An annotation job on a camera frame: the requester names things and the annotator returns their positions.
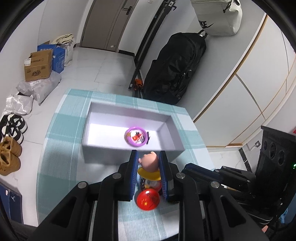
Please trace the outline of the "white Nike bag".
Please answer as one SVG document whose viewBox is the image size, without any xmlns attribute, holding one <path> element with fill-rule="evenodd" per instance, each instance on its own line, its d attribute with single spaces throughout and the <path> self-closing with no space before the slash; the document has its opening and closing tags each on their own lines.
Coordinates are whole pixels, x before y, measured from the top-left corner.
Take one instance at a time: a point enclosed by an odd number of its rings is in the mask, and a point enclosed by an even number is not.
<svg viewBox="0 0 296 241">
<path fill-rule="evenodd" d="M 191 1 L 201 28 L 210 36 L 232 36 L 240 28 L 240 1 Z"/>
</svg>

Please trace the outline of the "pink pig yellow toy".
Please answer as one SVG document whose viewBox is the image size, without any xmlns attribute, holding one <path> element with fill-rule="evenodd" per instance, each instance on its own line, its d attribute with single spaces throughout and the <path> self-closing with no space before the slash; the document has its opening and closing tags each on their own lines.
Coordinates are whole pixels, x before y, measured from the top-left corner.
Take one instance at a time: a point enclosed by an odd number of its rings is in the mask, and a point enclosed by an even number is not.
<svg viewBox="0 0 296 241">
<path fill-rule="evenodd" d="M 142 158 L 138 158 L 138 163 L 141 165 L 137 171 L 140 177 L 150 181 L 161 180 L 159 159 L 155 152 L 144 154 Z"/>
</svg>

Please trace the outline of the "silver plastic parcel bag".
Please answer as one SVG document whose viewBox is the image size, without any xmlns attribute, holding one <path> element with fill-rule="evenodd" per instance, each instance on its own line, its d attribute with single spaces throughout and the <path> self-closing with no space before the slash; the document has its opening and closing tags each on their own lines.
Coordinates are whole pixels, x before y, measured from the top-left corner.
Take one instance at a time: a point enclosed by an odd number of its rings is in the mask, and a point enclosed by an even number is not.
<svg viewBox="0 0 296 241">
<path fill-rule="evenodd" d="M 25 95 L 10 95 L 6 99 L 3 114 L 27 115 L 32 111 L 33 97 Z"/>
</svg>

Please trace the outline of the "red China flag badge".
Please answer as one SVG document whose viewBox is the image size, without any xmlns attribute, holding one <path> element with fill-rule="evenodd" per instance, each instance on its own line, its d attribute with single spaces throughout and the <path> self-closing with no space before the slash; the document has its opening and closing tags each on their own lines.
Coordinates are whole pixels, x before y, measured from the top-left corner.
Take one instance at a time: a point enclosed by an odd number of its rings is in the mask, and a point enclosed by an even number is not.
<svg viewBox="0 0 296 241">
<path fill-rule="evenodd" d="M 160 203 L 159 193 L 155 189 L 146 189 L 140 192 L 136 199 L 137 206 L 144 211 L 157 208 Z"/>
</svg>

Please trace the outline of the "brown suede shoes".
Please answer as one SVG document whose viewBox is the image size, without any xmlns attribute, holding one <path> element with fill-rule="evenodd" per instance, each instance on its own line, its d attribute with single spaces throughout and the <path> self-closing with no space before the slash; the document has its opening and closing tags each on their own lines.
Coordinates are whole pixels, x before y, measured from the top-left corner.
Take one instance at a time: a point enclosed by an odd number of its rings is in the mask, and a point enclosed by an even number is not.
<svg viewBox="0 0 296 241">
<path fill-rule="evenodd" d="M 21 145 L 12 137 L 5 137 L 1 142 L 1 175 L 8 176 L 21 167 Z"/>
</svg>

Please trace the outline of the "black white slippers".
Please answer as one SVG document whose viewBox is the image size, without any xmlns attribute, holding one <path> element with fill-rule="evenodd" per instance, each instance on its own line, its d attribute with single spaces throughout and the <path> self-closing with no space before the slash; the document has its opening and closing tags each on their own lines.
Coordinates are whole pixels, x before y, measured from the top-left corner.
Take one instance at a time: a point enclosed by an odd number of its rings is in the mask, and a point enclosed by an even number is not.
<svg viewBox="0 0 296 241">
<path fill-rule="evenodd" d="M 3 115 L 1 118 L 1 142 L 5 137 L 12 137 L 19 144 L 23 142 L 23 134 L 28 126 L 22 116 L 16 114 Z"/>
</svg>

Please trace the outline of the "blue cardboard box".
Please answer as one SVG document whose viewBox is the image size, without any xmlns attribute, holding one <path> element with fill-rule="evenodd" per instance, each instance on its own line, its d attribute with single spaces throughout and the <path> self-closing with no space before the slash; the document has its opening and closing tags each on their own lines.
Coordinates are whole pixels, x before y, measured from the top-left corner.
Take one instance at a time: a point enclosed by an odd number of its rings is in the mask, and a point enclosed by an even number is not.
<svg viewBox="0 0 296 241">
<path fill-rule="evenodd" d="M 52 70 L 61 73 L 64 70 L 66 50 L 55 44 L 41 44 L 37 47 L 37 51 L 53 50 Z"/>
</svg>

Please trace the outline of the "black large backpack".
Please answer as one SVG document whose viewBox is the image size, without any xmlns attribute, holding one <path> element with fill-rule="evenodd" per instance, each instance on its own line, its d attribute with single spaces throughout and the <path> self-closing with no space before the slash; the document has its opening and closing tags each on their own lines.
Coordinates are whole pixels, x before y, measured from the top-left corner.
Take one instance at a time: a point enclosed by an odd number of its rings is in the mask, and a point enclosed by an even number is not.
<svg viewBox="0 0 296 241">
<path fill-rule="evenodd" d="M 206 51 L 207 33 L 175 33 L 152 61 L 143 87 L 143 97 L 177 104 L 185 94 Z"/>
</svg>

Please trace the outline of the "grey open cardboard box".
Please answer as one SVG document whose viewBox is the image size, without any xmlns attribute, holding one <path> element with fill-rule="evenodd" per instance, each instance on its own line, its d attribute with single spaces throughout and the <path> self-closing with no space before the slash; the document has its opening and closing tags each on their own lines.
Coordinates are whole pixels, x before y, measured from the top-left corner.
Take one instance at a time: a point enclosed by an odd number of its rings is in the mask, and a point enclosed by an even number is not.
<svg viewBox="0 0 296 241">
<path fill-rule="evenodd" d="M 82 139 L 86 163 L 119 165 L 151 151 L 165 151 L 173 161 L 185 147 L 171 115 L 92 102 Z"/>
</svg>

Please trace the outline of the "white tote bag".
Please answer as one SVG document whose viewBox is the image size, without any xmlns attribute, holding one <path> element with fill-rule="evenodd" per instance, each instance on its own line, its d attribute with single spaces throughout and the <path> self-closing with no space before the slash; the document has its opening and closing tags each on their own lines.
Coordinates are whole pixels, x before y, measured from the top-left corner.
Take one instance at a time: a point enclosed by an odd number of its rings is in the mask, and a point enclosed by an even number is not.
<svg viewBox="0 0 296 241">
<path fill-rule="evenodd" d="M 74 45 L 76 44 L 76 40 L 74 38 L 74 34 L 65 34 L 54 39 L 51 44 L 57 45 L 60 48 L 65 49 L 65 62 L 64 66 L 68 67 L 73 60 L 74 54 Z"/>
</svg>

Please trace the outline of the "grey plastic parcel bag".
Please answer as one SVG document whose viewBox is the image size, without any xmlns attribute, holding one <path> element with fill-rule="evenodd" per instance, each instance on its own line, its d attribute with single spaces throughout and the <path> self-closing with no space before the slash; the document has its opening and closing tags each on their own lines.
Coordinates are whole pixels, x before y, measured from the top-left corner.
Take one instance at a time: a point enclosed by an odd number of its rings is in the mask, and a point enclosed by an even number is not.
<svg viewBox="0 0 296 241">
<path fill-rule="evenodd" d="M 16 89 L 25 96 L 33 96 L 33 99 L 41 105 L 48 95 L 58 86 L 62 79 L 60 73 L 52 71 L 49 78 L 38 79 L 35 81 L 21 81 Z"/>
</svg>

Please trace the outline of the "blue Jordan shoe box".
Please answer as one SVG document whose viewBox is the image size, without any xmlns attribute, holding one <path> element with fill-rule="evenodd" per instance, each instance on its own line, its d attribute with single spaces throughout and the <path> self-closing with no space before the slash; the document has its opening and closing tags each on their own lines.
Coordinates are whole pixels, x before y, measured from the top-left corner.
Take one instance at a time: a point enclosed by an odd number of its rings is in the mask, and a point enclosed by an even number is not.
<svg viewBox="0 0 296 241">
<path fill-rule="evenodd" d="M 1 200 L 9 219 L 23 224 L 22 195 L 1 183 Z"/>
</svg>

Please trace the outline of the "wall power socket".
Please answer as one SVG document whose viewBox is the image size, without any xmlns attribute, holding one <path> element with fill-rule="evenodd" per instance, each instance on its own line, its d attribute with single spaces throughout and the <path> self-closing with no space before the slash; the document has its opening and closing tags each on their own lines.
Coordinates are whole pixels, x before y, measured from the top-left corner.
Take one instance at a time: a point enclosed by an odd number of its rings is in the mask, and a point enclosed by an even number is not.
<svg viewBox="0 0 296 241">
<path fill-rule="evenodd" d="M 256 141 L 255 144 L 252 145 L 252 146 L 247 145 L 249 151 L 252 151 L 252 150 L 254 150 L 255 148 L 258 148 L 258 147 L 260 147 L 260 146 L 261 146 L 260 141 Z"/>
</svg>

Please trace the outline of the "brown cardboard box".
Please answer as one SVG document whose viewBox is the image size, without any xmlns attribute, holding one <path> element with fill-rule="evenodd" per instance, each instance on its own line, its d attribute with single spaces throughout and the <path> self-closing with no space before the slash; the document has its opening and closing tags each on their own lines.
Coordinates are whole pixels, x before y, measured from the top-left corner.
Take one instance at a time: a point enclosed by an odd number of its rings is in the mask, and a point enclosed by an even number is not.
<svg viewBox="0 0 296 241">
<path fill-rule="evenodd" d="M 25 81 L 35 81 L 49 78 L 52 72 L 53 50 L 43 50 L 31 53 L 23 62 Z"/>
</svg>

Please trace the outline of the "black speaker cabinet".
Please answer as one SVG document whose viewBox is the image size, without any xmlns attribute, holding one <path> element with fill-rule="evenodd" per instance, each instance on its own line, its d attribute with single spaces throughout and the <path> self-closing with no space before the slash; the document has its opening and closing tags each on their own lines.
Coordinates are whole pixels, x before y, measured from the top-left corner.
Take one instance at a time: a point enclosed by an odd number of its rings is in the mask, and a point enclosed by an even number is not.
<svg viewBox="0 0 296 241">
<path fill-rule="evenodd" d="M 259 182 L 295 183 L 295 135 L 267 126 L 263 130 L 255 176 Z"/>
</svg>

